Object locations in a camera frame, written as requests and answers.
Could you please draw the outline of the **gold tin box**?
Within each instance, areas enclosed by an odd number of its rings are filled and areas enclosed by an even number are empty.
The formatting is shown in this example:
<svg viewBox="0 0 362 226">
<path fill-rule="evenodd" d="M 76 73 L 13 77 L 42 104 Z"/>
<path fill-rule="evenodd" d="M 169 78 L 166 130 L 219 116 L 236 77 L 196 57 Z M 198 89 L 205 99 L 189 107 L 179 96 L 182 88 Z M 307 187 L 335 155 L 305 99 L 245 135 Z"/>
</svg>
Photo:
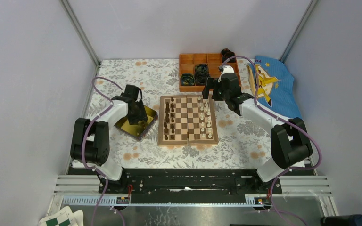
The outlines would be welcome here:
<svg viewBox="0 0 362 226">
<path fill-rule="evenodd" d="M 123 132 L 124 134 L 134 138 L 137 141 L 141 141 L 148 132 L 153 128 L 155 122 L 158 120 L 158 113 L 157 111 L 144 106 L 148 120 L 147 121 L 140 121 L 135 125 L 131 125 L 127 117 L 123 117 L 119 120 L 115 127 Z"/>
</svg>

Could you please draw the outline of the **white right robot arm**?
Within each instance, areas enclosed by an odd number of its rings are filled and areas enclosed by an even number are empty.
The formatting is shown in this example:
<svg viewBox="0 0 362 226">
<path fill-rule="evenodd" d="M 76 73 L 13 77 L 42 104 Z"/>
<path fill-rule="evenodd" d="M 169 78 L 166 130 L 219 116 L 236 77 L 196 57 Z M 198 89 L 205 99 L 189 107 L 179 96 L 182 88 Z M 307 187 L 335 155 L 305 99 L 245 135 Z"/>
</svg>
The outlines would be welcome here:
<svg viewBox="0 0 362 226">
<path fill-rule="evenodd" d="M 251 187 L 258 194 L 270 188 L 270 181 L 313 153 L 305 124 L 296 117 L 289 119 L 255 102 L 253 95 L 243 93 L 230 65 L 219 66 L 220 76 L 208 78 L 202 91 L 204 99 L 224 101 L 229 110 L 251 120 L 264 129 L 271 139 L 271 157 L 255 171 Z"/>
</svg>

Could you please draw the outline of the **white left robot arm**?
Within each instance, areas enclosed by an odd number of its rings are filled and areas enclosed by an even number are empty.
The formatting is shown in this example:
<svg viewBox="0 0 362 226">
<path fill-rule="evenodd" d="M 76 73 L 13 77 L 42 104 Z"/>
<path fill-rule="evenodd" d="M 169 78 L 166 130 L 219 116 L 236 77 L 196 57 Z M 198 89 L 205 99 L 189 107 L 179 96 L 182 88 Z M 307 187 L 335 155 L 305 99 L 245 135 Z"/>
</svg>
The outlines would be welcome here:
<svg viewBox="0 0 362 226">
<path fill-rule="evenodd" d="M 137 86 L 126 85 L 125 91 L 110 99 L 108 108 L 93 118 L 78 118 L 70 148 L 73 160 L 110 180 L 109 187 L 117 194 L 127 189 L 127 181 L 121 177 L 123 168 L 109 159 L 109 129 L 124 117 L 130 125 L 143 125 L 148 121 L 142 90 Z"/>
</svg>

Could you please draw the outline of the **orange wooden compartment tray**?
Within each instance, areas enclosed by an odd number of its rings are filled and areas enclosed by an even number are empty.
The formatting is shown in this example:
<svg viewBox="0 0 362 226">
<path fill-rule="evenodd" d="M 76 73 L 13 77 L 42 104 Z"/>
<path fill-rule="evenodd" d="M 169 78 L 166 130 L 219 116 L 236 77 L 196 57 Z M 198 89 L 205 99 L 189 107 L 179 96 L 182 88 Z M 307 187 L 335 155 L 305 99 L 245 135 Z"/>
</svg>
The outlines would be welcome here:
<svg viewBox="0 0 362 226">
<path fill-rule="evenodd" d="M 201 92 L 202 78 L 196 76 L 206 70 L 211 78 L 219 78 L 219 66 L 223 63 L 221 53 L 181 53 L 179 54 L 179 91 Z"/>
</svg>

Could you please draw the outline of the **blue pikachu shirt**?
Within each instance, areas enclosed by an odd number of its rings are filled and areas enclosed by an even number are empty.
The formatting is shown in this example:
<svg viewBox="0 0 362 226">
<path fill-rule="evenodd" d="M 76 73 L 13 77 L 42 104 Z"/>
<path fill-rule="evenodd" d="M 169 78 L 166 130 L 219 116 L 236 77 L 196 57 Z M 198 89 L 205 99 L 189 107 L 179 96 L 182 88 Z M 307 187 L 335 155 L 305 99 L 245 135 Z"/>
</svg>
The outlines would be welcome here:
<svg viewBox="0 0 362 226">
<path fill-rule="evenodd" d="M 301 118 L 293 95 L 294 77 L 275 58 L 256 56 L 255 65 L 247 64 L 250 90 L 257 101 L 270 110 L 288 118 Z"/>
</svg>

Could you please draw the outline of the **wooden chessboard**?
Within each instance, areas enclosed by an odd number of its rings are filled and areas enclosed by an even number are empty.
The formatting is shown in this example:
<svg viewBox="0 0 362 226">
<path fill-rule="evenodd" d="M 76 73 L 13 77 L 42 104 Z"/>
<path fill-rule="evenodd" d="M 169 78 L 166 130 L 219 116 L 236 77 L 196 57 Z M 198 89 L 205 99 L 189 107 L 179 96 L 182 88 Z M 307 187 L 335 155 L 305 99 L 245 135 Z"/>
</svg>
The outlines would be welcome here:
<svg viewBox="0 0 362 226">
<path fill-rule="evenodd" d="M 158 145 L 197 146 L 219 143 L 214 101 L 202 95 L 161 96 Z"/>
</svg>

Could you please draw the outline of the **green checkered mat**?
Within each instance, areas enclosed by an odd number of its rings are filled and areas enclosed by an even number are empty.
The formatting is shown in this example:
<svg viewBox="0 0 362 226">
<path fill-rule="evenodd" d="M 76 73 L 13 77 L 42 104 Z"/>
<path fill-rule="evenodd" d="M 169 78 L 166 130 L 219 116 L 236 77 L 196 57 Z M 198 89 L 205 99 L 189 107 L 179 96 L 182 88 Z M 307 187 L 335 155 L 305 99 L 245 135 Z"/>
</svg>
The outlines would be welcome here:
<svg viewBox="0 0 362 226">
<path fill-rule="evenodd" d="M 39 226 L 83 226 L 84 214 L 82 210 L 73 212 L 69 206 L 63 207 L 59 212 L 42 218 Z"/>
</svg>

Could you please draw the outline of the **black cylinder object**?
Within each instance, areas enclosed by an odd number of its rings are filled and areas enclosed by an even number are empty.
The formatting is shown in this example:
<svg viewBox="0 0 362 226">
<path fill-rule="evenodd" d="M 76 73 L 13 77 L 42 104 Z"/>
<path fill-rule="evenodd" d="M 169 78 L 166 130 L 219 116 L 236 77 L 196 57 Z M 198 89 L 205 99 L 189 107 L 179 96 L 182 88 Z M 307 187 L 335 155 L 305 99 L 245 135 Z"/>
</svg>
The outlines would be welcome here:
<svg viewBox="0 0 362 226">
<path fill-rule="evenodd" d="M 362 226 L 362 214 L 329 216 L 321 219 L 322 226 Z"/>
</svg>

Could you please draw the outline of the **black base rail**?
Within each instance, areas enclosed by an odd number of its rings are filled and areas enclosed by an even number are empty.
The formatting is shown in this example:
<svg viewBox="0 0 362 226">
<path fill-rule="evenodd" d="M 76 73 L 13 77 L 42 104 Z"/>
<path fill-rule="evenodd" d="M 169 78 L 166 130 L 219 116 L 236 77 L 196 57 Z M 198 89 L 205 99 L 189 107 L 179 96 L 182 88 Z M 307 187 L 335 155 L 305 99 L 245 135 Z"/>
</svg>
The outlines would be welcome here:
<svg viewBox="0 0 362 226">
<path fill-rule="evenodd" d="M 81 193 L 124 194 L 130 204 L 246 205 L 247 197 L 267 198 L 272 180 L 262 182 L 253 169 L 123 169 L 119 180 L 86 169 L 70 169 L 57 186 Z"/>
</svg>

